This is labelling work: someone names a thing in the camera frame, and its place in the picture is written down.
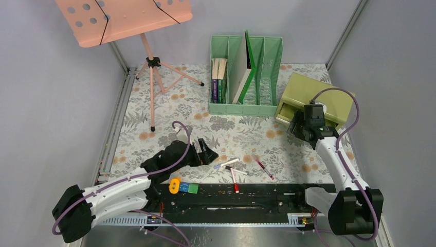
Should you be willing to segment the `red white marker pen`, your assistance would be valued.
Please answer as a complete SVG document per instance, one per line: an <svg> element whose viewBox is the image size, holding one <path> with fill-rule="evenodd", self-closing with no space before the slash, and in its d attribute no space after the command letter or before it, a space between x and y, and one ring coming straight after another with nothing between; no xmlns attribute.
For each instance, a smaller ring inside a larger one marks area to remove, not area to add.
<svg viewBox="0 0 436 247"><path fill-rule="evenodd" d="M233 185L234 185L234 191L235 191L235 193L240 193L239 186L238 186L236 179L235 179L234 169L232 167L230 167L230 172L231 172L232 181L233 181Z"/></svg>

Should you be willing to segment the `green file organizer rack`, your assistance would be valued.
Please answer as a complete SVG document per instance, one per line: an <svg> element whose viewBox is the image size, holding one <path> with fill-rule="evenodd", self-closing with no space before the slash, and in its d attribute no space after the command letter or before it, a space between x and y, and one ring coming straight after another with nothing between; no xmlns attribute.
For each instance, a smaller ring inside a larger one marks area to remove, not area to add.
<svg viewBox="0 0 436 247"><path fill-rule="evenodd" d="M283 53L281 37L250 36L256 73L242 104L234 104L231 86L235 78L240 48L245 46L244 36L213 35L210 59L227 59L225 97L223 103L212 102L212 78L209 93L209 112L212 115L273 117L277 109L276 86Z"/></svg>

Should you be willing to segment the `yellow blue green toy block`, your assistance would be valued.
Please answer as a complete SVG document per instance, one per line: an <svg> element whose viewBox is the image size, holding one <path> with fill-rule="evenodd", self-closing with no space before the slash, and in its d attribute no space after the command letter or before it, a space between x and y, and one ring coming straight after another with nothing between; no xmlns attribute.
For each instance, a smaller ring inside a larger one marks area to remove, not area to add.
<svg viewBox="0 0 436 247"><path fill-rule="evenodd" d="M173 178L169 183L169 192L171 194L177 194L179 192L197 194L198 190L198 184L183 182L180 178Z"/></svg>

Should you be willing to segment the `treehouse paperback book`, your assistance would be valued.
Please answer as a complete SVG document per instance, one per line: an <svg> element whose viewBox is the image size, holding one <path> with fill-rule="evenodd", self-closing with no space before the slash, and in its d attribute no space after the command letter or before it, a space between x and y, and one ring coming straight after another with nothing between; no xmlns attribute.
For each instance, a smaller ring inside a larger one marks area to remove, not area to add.
<svg viewBox="0 0 436 247"><path fill-rule="evenodd" d="M219 103L223 103L225 97L224 89L225 89L227 59L219 58L217 61L218 61L217 82L218 82L218 93L219 93L218 97L219 97Z"/></svg>

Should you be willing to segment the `purple paperback book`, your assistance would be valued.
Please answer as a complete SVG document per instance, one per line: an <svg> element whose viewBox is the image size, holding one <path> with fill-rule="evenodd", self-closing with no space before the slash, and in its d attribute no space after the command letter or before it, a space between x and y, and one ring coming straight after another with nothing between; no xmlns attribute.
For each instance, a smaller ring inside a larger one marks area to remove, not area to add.
<svg viewBox="0 0 436 247"><path fill-rule="evenodd" d="M218 103L219 102L219 94L218 94L217 75L218 75L218 70L219 70L219 64L218 64L218 61L215 58L213 58L211 62L212 62L212 73L211 73L211 78L212 78L212 102L213 103Z"/></svg>

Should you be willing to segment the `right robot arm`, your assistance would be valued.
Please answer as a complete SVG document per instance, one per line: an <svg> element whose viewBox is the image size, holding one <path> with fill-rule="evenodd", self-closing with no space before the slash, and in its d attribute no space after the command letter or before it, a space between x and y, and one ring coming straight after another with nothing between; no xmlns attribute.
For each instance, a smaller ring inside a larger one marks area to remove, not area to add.
<svg viewBox="0 0 436 247"><path fill-rule="evenodd" d="M346 156L339 134L325 123L323 106L306 104L297 110L288 127L289 134L309 143L325 163L336 188L332 195L323 188L308 188L295 197L296 208L307 212L316 208L326 215L336 235L354 235L373 240L378 235L384 196L360 177Z"/></svg>

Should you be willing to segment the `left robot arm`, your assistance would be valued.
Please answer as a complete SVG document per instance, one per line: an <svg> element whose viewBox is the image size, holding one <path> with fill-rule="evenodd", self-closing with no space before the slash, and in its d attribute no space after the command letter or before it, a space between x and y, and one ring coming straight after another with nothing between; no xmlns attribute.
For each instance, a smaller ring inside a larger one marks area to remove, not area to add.
<svg viewBox="0 0 436 247"><path fill-rule="evenodd" d="M218 158L202 138L198 142L199 152L193 143L175 140L113 181L84 189L78 185L67 188L52 210L52 233L72 243L106 219L137 209L156 210L161 202L157 186L172 173L185 166L209 165Z"/></svg>

